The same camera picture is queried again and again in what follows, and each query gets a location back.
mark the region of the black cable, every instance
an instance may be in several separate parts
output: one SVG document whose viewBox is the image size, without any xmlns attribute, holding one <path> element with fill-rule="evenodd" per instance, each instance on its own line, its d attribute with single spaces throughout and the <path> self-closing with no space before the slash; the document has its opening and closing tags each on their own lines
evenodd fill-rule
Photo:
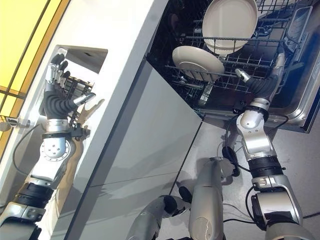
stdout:
<svg viewBox="0 0 320 240">
<path fill-rule="evenodd" d="M 16 146 L 14 147 L 14 150 L 13 150 L 13 154 L 12 154 L 12 162 L 13 162 L 13 166 L 14 168 L 19 172 L 21 173 L 22 175 L 26 175 L 28 176 L 28 173 L 25 173 L 24 171 L 21 171 L 17 164 L 16 164 L 16 151 L 17 151 L 17 148 L 19 147 L 19 145 L 21 144 L 21 142 L 26 138 L 26 136 L 28 134 L 30 134 L 35 128 L 37 128 L 38 126 L 40 126 L 41 124 L 37 124 L 35 125 L 33 128 L 31 128 L 19 141 L 18 143 L 16 144 Z"/>
<path fill-rule="evenodd" d="M 280 123 L 279 125 L 277 125 L 277 126 L 275 126 L 275 127 L 271 128 L 271 129 L 266 133 L 267 135 L 269 135 L 272 131 L 274 131 L 274 130 L 276 130 L 276 129 L 280 128 L 282 125 L 286 124 L 286 123 L 289 121 L 289 117 L 288 117 L 288 116 L 286 116 L 286 115 L 275 115 L 275 116 L 281 116 L 281 117 L 284 117 L 284 118 L 285 118 L 285 121 L 284 121 L 284 122 L 282 122 L 282 123 Z"/>
<path fill-rule="evenodd" d="M 227 124 L 227 126 L 226 126 L 224 142 L 225 142 L 225 148 L 226 148 L 226 151 L 227 151 L 228 156 L 231 156 L 231 154 L 229 153 L 229 149 L 228 149 L 228 133 L 229 133 L 229 128 L 230 128 L 231 122 L 232 122 L 235 118 L 237 118 L 238 116 L 239 116 L 239 115 L 233 116 L 233 117 L 229 120 L 229 122 L 228 122 L 228 124 Z M 237 166 L 238 168 L 240 168 L 240 169 L 242 169 L 242 170 L 245 170 L 246 172 L 249 172 L 249 173 L 250 173 L 250 170 L 249 170 L 249 169 L 241 166 L 240 164 L 234 163 L 234 162 L 231 162 L 231 163 L 232 163 L 233 165 Z"/>
<path fill-rule="evenodd" d="M 250 189 L 248 190 L 248 192 L 247 192 L 246 195 L 245 195 L 245 208 L 246 208 L 246 210 L 247 210 L 250 218 L 252 219 L 252 221 L 253 221 L 254 223 L 256 223 L 256 220 L 255 220 L 254 217 L 252 216 L 252 214 L 251 214 L 251 212 L 250 212 L 250 210 L 249 210 L 249 206 L 248 206 L 248 197 L 249 197 L 250 192 L 251 192 L 253 189 L 254 189 L 254 186 L 250 187 Z"/>
<path fill-rule="evenodd" d="M 304 216 L 303 219 L 309 219 L 320 215 L 320 211 Z"/>
<path fill-rule="evenodd" d="M 235 218 L 229 218 L 229 219 L 223 220 L 224 223 L 230 222 L 230 221 L 237 221 L 237 222 L 241 222 L 241 223 L 245 223 L 245 224 L 255 224 L 255 222 L 253 222 L 253 221 L 244 221 L 244 220 L 235 219 Z"/>
</svg>

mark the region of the dishwasher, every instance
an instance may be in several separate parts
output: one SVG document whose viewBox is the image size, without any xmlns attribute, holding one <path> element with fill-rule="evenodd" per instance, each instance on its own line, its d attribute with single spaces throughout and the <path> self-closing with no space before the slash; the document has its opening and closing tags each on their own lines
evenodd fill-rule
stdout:
<svg viewBox="0 0 320 240">
<path fill-rule="evenodd" d="M 257 24 L 251 38 L 209 37 L 214 43 L 232 41 L 234 46 L 237 41 L 246 41 L 240 50 L 233 48 L 228 55 L 214 53 L 205 43 L 208 37 L 203 37 L 202 23 L 210 3 L 169 0 L 146 54 L 148 62 L 197 114 L 228 120 L 253 98 L 235 69 L 243 69 L 255 78 L 268 77 L 277 47 L 284 44 L 284 75 L 266 126 L 274 127 L 288 118 L 283 129 L 308 133 L 320 102 L 319 1 L 256 0 Z M 197 47 L 213 54 L 223 63 L 224 73 L 215 72 L 217 79 L 205 81 L 208 76 L 212 79 L 213 72 L 176 67 L 172 53 L 179 46 Z M 203 80 L 190 77 L 196 74 Z"/>
</svg>

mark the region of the window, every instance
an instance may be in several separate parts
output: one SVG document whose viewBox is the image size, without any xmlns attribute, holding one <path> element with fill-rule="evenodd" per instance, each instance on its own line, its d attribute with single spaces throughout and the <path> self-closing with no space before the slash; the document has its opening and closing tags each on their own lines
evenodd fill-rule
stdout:
<svg viewBox="0 0 320 240">
<path fill-rule="evenodd" d="M 37 67 L 69 1 L 0 1 L 0 115 L 19 116 Z M 12 129 L 0 131 L 0 159 L 11 132 Z"/>
</svg>

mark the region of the yellow wall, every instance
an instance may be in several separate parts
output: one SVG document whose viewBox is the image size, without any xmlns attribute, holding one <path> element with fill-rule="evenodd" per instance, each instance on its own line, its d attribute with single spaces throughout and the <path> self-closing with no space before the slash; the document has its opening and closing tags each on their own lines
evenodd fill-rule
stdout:
<svg viewBox="0 0 320 240">
<path fill-rule="evenodd" d="M 11 86 L 11 92 L 22 94 L 21 86 L 25 81 L 30 65 L 37 53 L 39 45 L 61 0 L 51 0 L 47 6 L 40 24 L 31 40 L 18 72 Z M 27 41 L 43 11 L 46 0 L 0 0 L 0 89 L 6 90 L 13 76 L 18 61 Z M 0 104 L 4 94 L 0 93 Z M 13 107 L 21 108 L 23 101 L 17 101 L 14 96 L 7 96 L 0 115 L 10 116 Z M 9 134 L 0 131 L 0 157 L 4 151 Z"/>
</svg>

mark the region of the gray floor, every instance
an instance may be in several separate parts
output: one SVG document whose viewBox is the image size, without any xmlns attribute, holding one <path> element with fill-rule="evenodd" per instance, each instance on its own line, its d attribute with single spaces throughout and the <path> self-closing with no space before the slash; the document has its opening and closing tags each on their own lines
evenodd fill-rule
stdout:
<svg viewBox="0 0 320 240">
<path fill-rule="evenodd" d="M 178 181 L 191 191 L 195 184 L 197 175 L 202 165 L 213 156 L 221 156 L 221 148 L 225 130 L 224 123 L 215 121 L 209 124 L 204 122 L 189 152 L 189 155 L 182 167 Z M 247 166 L 244 153 L 241 149 L 240 137 L 235 136 L 234 149 L 240 164 Z M 288 176 L 299 201 L 304 215 L 320 211 L 320 115 L 315 119 L 312 130 L 309 134 L 287 130 L 278 130 L 273 139 L 273 145 L 278 154 L 278 159 L 283 167 L 286 167 L 285 174 Z M 251 175 L 241 172 L 240 176 L 233 179 L 232 184 L 223 186 L 223 198 L 225 204 L 231 204 L 243 213 L 230 205 L 224 205 L 224 219 L 238 218 L 249 220 L 245 216 L 245 195 L 251 187 Z M 177 194 L 175 186 L 172 194 Z M 189 212 L 182 215 L 164 219 L 162 222 L 159 240 L 179 239 L 189 237 L 188 233 Z M 305 219 L 303 223 L 316 239 L 320 239 L 320 216 Z M 241 222 L 227 222 L 224 224 L 224 232 L 228 240 L 263 240 L 265 232 L 261 231 L 254 224 Z"/>
</svg>

